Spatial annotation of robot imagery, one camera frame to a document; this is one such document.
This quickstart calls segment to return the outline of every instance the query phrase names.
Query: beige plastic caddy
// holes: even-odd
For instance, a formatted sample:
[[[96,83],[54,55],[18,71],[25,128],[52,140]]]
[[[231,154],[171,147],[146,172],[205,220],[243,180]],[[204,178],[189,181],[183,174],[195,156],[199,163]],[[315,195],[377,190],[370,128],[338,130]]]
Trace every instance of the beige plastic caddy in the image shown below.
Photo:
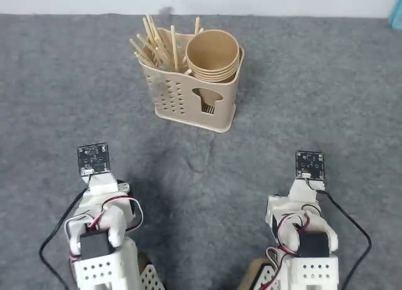
[[[163,41],[171,44],[170,31],[158,28]],[[194,37],[176,33],[179,52],[184,53],[187,43]],[[143,51],[152,58],[152,51]],[[155,114],[163,119],[226,132],[231,128],[236,111],[236,92],[244,50],[239,47],[237,71],[225,83],[212,83],[178,72],[165,72],[139,61],[155,103]]]

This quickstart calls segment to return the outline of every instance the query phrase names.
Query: white wire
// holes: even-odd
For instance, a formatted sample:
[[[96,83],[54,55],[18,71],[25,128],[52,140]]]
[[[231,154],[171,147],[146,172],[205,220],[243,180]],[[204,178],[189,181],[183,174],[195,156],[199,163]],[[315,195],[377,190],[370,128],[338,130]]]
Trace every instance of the white wire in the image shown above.
[[[65,222],[64,222],[64,234],[67,238],[68,241],[70,241],[70,227],[68,226],[70,221],[72,220],[80,220],[81,218],[84,217],[89,217],[91,219],[91,222],[93,222],[94,218],[93,216],[89,215],[88,213],[81,213],[79,215],[73,216],[71,218],[68,218]]]
[[[108,203],[113,202],[113,201],[116,201],[116,200],[118,200],[118,199],[128,199],[128,200],[132,200],[132,201],[134,201],[135,203],[137,203],[139,212],[141,213],[141,221],[139,222],[139,224],[138,224],[134,229],[130,230],[129,232],[133,232],[133,231],[137,230],[137,229],[143,224],[143,222],[144,222],[144,212],[143,212],[143,209],[141,208],[141,205],[139,204],[139,201],[138,201],[137,199],[133,198],[133,197],[130,197],[130,196],[120,196],[120,197],[116,197],[115,199],[111,198],[111,200],[110,200],[109,202],[107,202],[107,203],[104,205],[104,207],[105,207]]]
[[[265,254],[266,254],[266,257],[268,258],[268,260],[271,261],[271,263],[275,266],[275,270],[278,270],[278,263],[276,263],[276,261],[269,255],[269,253],[268,253],[269,249],[276,249],[276,248],[275,247],[268,247],[265,250]]]

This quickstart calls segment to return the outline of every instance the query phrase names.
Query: red wire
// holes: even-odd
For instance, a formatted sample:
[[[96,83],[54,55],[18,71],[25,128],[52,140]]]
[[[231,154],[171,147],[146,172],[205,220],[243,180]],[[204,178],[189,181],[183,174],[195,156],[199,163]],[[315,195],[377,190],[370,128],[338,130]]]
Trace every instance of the red wire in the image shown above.
[[[281,270],[281,268],[282,268],[283,259],[284,259],[286,256],[287,256],[287,254],[285,254],[285,255],[282,257],[281,263],[280,263],[280,265],[278,266],[278,270],[276,271],[276,273],[275,273],[275,275],[272,277],[272,279],[271,279],[269,282],[267,282],[266,284],[262,284],[261,287],[259,288],[259,290],[266,290],[268,287],[270,287],[270,286],[273,285],[273,283],[275,282],[275,280],[276,280],[276,278],[278,277],[279,272],[280,272],[280,270]]]
[[[140,212],[141,212],[141,220],[139,221],[139,223],[137,223],[136,225],[134,225],[134,226],[132,226],[132,227],[127,228],[127,229],[126,229],[126,232],[132,232],[132,231],[136,230],[136,229],[143,223],[143,220],[144,220],[144,213],[143,213],[143,211],[142,211],[142,209],[141,209],[141,206],[139,205],[139,202],[138,202],[135,198],[130,197],[130,196],[124,196],[124,195],[122,195],[122,196],[114,196],[114,197],[112,197],[112,198],[109,198],[109,199],[105,200],[105,201],[102,203],[102,206],[100,207],[101,213],[100,213],[100,215],[99,215],[98,217],[96,217],[95,220],[89,225],[89,230],[92,230],[92,229],[98,224],[99,220],[102,218],[103,213],[104,213],[104,206],[105,206],[105,204],[107,204],[107,203],[109,203],[109,202],[111,202],[111,201],[114,201],[114,200],[118,200],[118,199],[128,199],[128,200],[133,200],[133,201],[135,201],[135,202],[138,204],[139,210],[140,210]]]

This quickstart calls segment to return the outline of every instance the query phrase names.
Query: wooden chopstick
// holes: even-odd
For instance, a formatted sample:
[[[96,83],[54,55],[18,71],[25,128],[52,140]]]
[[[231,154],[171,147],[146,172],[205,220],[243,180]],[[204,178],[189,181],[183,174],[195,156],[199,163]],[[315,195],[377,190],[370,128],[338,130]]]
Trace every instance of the wooden chopstick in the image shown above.
[[[130,39],[131,45],[137,50],[138,54],[141,55],[145,60],[152,62],[151,59],[145,54],[145,52],[134,42],[133,39]]]
[[[147,59],[144,59],[139,53],[137,53],[136,51],[134,52],[134,55],[138,58],[138,60],[140,60],[141,62],[143,62],[144,64],[147,64],[150,67],[156,68],[155,64],[153,62],[148,61]]]
[[[149,24],[148,24],[148,22],[146,21],[145,18],[143,18],[143,24],[144,24],[144,27],[145,27],[145,32],[148,35],[149,41],[151,42],[152,45],[156,45],[155,40],[153,39],[153,34],[151,32],[151,28],[149,27]]]
[[[198,34],[198,31],[200,29],[200,18],[197,17],[195,18],[195,29],[194,29],[194,34]]]
[[[146,47],[148,47],[149,50],[153,52],[153,54],[155,55],[155,60],[158,62],[158,64],[160,64],[160,63],[161,63],[161,59],[160,59],[160,58],[158,57],[158,55],[156,54],[155,47],[154,47],[151,43],[147,42],[143,37],[141,37],[140,34],[137,34],[137,38],[138,38],[139,41],[142,42],[143,45],[145,45]]]
[[[171,33],[171,45],[173,47],[173,61],[175,62],[175,70],[178,72],[176,33],[175,33],[175,26],[174,25],[170,26],[170,33]]]

